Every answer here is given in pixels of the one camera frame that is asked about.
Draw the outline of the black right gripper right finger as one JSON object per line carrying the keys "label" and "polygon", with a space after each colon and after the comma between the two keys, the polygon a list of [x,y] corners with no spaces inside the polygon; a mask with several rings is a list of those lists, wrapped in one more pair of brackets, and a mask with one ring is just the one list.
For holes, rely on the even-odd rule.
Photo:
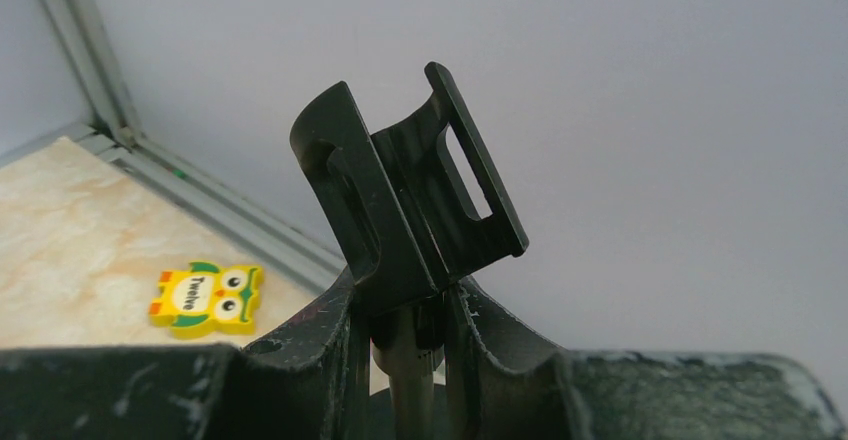
{"label": "black right gripper right finger", "polygon": [[458,439],[843,439],[799,363],[771,354],[569,350],[472,279],[445,297]]}

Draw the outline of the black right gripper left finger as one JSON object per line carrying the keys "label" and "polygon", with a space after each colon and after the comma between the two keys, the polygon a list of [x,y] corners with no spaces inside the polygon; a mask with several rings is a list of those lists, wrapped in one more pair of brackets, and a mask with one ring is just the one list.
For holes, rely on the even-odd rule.
{"label": "black right gripper left finger", "polygon": [[369,341],[353,279],[244,347],[10,349],[5,439],[363,439]]}

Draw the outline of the black stand for gold microphone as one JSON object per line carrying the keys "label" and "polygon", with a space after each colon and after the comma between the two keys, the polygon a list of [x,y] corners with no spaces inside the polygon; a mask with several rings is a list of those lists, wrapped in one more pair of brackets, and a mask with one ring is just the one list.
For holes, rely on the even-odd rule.
{"label": "black stand for gold microphone", "polygon": [[400,439],[435,432],[446,291],[529,245],[452,74],[434,61],[424,72],[431,94],[394,125],[370,132],[338,82],[289,137],[353,278]]}

